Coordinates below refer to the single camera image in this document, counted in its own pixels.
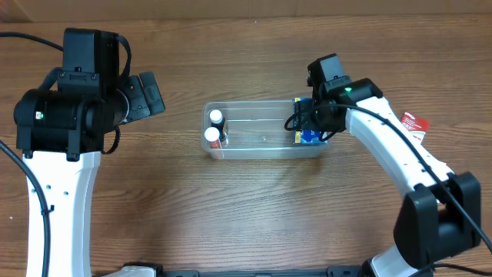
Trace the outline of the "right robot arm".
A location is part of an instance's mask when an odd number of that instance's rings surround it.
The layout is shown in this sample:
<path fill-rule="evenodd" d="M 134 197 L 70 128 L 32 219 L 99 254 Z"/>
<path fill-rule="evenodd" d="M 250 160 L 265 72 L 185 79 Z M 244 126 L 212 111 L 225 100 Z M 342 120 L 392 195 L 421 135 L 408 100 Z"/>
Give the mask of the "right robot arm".
<path fill-rule="evenodd" d="M 457 175 L 433 157 L 403 126 L 383 92 L 369 79 L 344 73 L 336 54 L 308 67 L 310 99 L 294 100 L 284 127 L 295 143 L 325 144 L 348 131 L 391 177 L 402 197 L 394 245 L 362 265 L 336 265 L 329 276 L 432 276 L 444 260 L 490 240 L 480 227 L 480 183 Z"/>

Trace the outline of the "orange bottle white cap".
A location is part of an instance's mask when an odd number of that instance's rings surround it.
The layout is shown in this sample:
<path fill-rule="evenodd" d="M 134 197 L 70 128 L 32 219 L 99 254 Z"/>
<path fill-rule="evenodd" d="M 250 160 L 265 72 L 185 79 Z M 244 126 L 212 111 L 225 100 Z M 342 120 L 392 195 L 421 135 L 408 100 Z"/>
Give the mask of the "orange bottle white cap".
<path fill-rule="evenodd" d="M 204 139 L 211 149 L 221 149 L 221 132 L 215 127 L 209 127 L 204 131 Z"/>

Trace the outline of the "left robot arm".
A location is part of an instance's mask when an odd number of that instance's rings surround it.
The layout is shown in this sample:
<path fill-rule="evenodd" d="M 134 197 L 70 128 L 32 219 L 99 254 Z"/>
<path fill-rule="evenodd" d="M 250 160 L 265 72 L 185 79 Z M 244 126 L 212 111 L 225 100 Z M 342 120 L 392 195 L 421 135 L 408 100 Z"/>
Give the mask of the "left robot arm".
<path fill-rule="evenodd" d="M 61 66 L 14 109 L 18 158 L 28 185 L 29 276 L 89 276 L 91 201 L 108 133 L 161 114 L 152 72 L 130 73 L 123 35 L 68 28 Z"/>

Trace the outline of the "clear plastic container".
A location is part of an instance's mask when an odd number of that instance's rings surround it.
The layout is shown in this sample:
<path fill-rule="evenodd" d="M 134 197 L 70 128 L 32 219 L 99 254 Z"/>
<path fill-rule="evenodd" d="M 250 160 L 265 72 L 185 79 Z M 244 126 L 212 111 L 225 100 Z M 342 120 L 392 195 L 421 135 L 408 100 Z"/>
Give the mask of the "clear plastic container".
<path fill-rule="evenodd" d="M 225 117 L 227 135 L 219 149 L 201 139 L 202 148 L 214 159 L 316 158 L 331 146 L 329 141 L 323 145 L 294 142 L 294 132 L 284 129 L 284 123 L 294 113 L 291 100 L 209 102 L 203 107 L 203 130 L 211 127 L 213 110 Z"/>

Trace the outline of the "red medicine box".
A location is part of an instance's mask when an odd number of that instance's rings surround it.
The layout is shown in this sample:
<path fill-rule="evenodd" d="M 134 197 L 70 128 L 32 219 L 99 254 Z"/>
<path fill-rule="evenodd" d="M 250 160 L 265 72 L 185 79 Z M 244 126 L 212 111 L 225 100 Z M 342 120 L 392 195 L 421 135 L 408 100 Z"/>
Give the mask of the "red medicine box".
<path fill-rule="evenodd" d="M 418 117 L 410 112 L 405 112 L 401 117 L 401 124 L 421 144 L 430 128 L 428 120 Z"/>

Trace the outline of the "blue yellow VapoDrops box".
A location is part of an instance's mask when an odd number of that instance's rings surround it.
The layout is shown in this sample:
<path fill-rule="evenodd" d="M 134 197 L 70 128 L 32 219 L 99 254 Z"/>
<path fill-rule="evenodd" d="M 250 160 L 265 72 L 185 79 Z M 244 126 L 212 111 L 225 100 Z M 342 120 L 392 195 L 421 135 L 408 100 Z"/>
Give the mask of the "blue yellow VapoDrops box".
<path fill-rule="evenodd" d="M 294 144 L 321 145 L 321 132 L 312 121 L 312 98 L 295 98 L 293 100 L 294 114 L 292 128 L 294 129 Z"/>

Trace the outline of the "black bottle white cap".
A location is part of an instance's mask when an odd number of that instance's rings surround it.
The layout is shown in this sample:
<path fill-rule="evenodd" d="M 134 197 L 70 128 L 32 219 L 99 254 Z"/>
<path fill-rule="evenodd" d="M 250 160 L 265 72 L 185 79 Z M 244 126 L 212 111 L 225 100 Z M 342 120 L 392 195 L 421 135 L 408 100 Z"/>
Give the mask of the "black bottle white cap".
<path fill-rule="evenodd" d="M 211 126 L 220 132 L 220 140 L 223 142 L 227 138 L 225 117 L 220 110 L 214 109 L 210 111 L 209 118 L 211 120 Z"/>

